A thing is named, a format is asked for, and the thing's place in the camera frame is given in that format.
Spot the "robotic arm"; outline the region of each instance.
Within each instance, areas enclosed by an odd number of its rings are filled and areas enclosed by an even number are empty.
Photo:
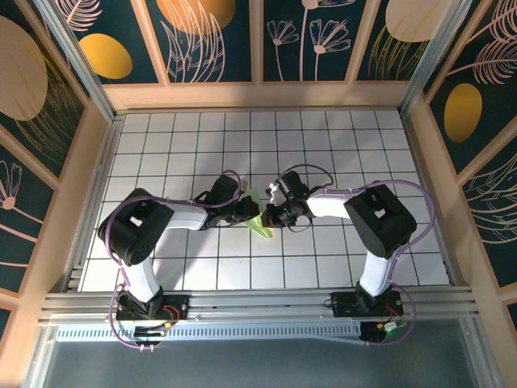
[[[154,277],[150,254],[165,230],[206,230],[221,220],[235,225],[259,215],[259,206],[250,196],[217,209],[201,207],[224,203],[237,189],[234,179],[222,175],[210,192],[202,193],[191,205],[162,205],[155,200],[142,200],[116,214],[109,249],[122,261],[129,284],[117,299],[123,309],[141,318],[160,316],[164,294]],[[289,171],[270,184],[267,193],[272,203],[261,216],[265,227],[294,226],[302,216],[311,220],[324,216],[351,219],[368,250],[364,273],[355,289],[355,304],[363,312],[371,312],[384,303],[391,288],[393,253],[407,244],[416,230],[413,216],[385,185],[357,195],[326,193],[322,187],[309,190],[295,171]],[[126,200],[137,196],[150,194],[138,188]],[[102,240],[110,218],[111,215],[99,227],[98,236]]]
[[[358,195],[309,190],[295,171],[278,178],[267,190],[262,222],[267,227],[294,226],[298,217],[351,219],[368,253],[363,275],[356,286],[356,302],[363,311],[384,302],[391,289],[389,279],[396,249],[406,245],[416,231],[411,213],[386,187],[369,188]]]
[[[111,225],[109,249],[121,259],[121,269],[129,284],[118,298],[123,308],[142,318],[156,318],[162,312],[163,289],[154,276],[150,254],[166,230],[207,230],[222,220],[234,225],[260,214],[259,206],[250,196],[220,208],[201,207],[224,203],[236,190],[237,182],[222,175],[212,190],[201,193],[192,205],[162,205],[154,200],[143,200],[123,207],[116,214]],[[146,190],[137,188],[126,201],[138,196],[151,197]],[[110,217],[99,227],[98,236],[103,241]]]

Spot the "flower illustration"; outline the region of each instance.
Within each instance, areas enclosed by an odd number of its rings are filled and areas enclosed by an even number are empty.
[[[0,161],[0,206],[2,209],[11,210],[15,207],[16,194],[18,194],[21,182],[22,167],[13,163],[11,165],[11,174],[9,174],[7,163],[3,160]]]
[[[313,40],[314,52],[316,53],[316,65],[314,66],[314,80],[317,81],[317,65],[319,57],[325,53],[336,53],[347,50],[351,46],[348,35],[347,19],[342,22],[335,20],[328,21],[322,29],[322,20],[310,22],[310,36]]]
[[[20,184],[22,183],[22,167],[16,163],[11,164],[11,169],[7,166],[7,163],[2,160],[0,161],[0,211],[14,210],[17,213],[29,218],[30,220],[36,221],[43,224],[41,220],[16,207],[16,196],[18,195]],[[9,226],[0,224],[0,230],[5,230],[7,233],[11,233],[20,238],[24,238],[27,241],[35,243],[37,238],[29,236],[28,234],[22,233],[18,230],[14,230]],[[1,265],[9,265],[11,267],[23,267],[25,264],[9,264],[0,262]]]
[[[301,0],[301,3],[307,10],[315,10],[318,7],[331,8],[333,6],[348,6],[355,0]]]
[[[304,42],[305,27],[307,26],[307,14],[309,10],[317,8],[333,8],[335,6],[349,6],[355,0],[301,0],[301,4],[305,8],[304,19],[301,23],[301,39],[300,39],[300,81],[304,80]]]
[[[292,20],[288,22],[282,20],[278,24],[276,24],[275,20],[272,20],[271,22],[267,22],[267,30],[269,31],[269,36],[273,39],[273,44],[275,45],[276,65],[278,67],[280,81],[283,81],[284,76],[282,75],[282,68],[280,67],[278,46],[296,42],[300,39],[300,36],[296,34],[296,28],[292,25]]]

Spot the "red wire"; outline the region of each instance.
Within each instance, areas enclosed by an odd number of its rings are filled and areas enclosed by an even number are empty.
[[[395,314],[398,318],[400,318],[404,323],[407,323],[406,320],[394,309],[392,309],[388,303],[385,304],[385,308],[391,311],[391,314]]]
[[[169,308],[171,308],[172,310],[174,310],[174,312],[177,314],[177,318],[176,320],[174,321],[174,315],[172,314],[172,311],[169,310]],[[167,307],[162,307],[162,309],[164,311],[167,311],[170,315],[170,320],[172,321],[172,325],[174,326],[176,323],[179,322],[179,320],[181,319],[181,314],[179,312],[179,310],[177,308],[175,308],[174,306],[167,306]]]

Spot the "dark teal wallpaper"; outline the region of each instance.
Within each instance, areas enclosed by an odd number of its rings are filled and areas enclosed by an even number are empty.
[[[18,292],[53,190],[0,146],[0,288]]]
[[[0,309],[0,342],[2,342],[3,333],[7,327],[7,321],[11,312],[9,310]]]
[[[84,106],[12,0],[0,34],[0,125],[59,176]]]
[[[456,172],[517,115],[517,3],[494,1],[431,101]]]
[[[82,90],[85,92],[86,96],[89,97],[90,96],[90,92],[88,92],[88,90],[86,89],[86,87],[82,83],[82,80],[79,78],[79,76],[78,76],[77,72],[75,71],[75,69],[73,68],[73,66],[70,65],[68,57],[65,55],[65,52],[63,51],[63,49],[61,48],[59,43],[57,43],[57,40],[54,37],[54,35],[50,32],[50,29],[48,28],[48,25],[46,24],[46,22],[43,20],[43,16],[41,16],[41,13],[38,10],[38,7],[36,6],[36,4],[34,4],[33,0],[29,0],[29,5],[32,7],[32,10],[34,11],[36,16],[40,20],[41,24],[44,26],[45,30],[47,31],[48,36],[50,36],[50,39],[52,39],[52,42],[56,46],[57,50],[59,51],[61,56],[65,59],[66,63],[68,64],[68,67],[72,70],[72,73],[74,73],[75,79],[78,80],[79,85],[81,85]]]
[[[357,80],[409,81],[440,22],[427,23],[428,19],[442,15],[446,5],[443,0],[381,0]]]
[[[248,0],[147,0],[170,82],[251,81]]]
[[[472,3],[470,4],[470,8],[467,11],[467,15],[463,19],[463,22],[461,22],[460,26],[456,30],[456,34],[451,40],[451,43],[449,44],[447,50],[445,50],[444,55],[440,58],[439,62],[436,64],[435,70],[427,80],[426,85],[423,88],[424,93],[427,93],[429,89],[431,89],[431,86],[433,85],[433,82],[436,80],[436,77],[438,76],[438,73],[442,69],[442,64],[445,62],[445,58],[447,58],[451,51],[456,46],[456,43],[458,42],[458,39],[460,39],[461,34],[463,33],[463,30],[465,27],[467,27],[467,24],[469,24],[470,18],[472,18],[473,13],[476,11],[477,6],[479,6],[481,0],[472,0]]]
[[[156,83],[129,0],[56,0],[101,83]]]
[[[514,323],[514,327],[517,330],[517,303],[512,303],[508,305],[508,312],[510,313],[510,317],[512,322]]]
[[[463,191],[499,286],[517,282],[517,137]]]
[[[313,4],[265,0],[263,80],[344,80],[364,4],[364,0]]]

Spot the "ventilation grille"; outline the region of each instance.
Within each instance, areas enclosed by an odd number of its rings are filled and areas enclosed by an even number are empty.
[[[131,339],[132,329],[119,329],[117,334]],[[304,338],[315,335],[350,337],[359,335],[359,324],[289,323],[236,325],[178,325],[166,333],[164,340],[263,340]],[[115,341],[109,325],[62,326],[57,332],[59,342]]]

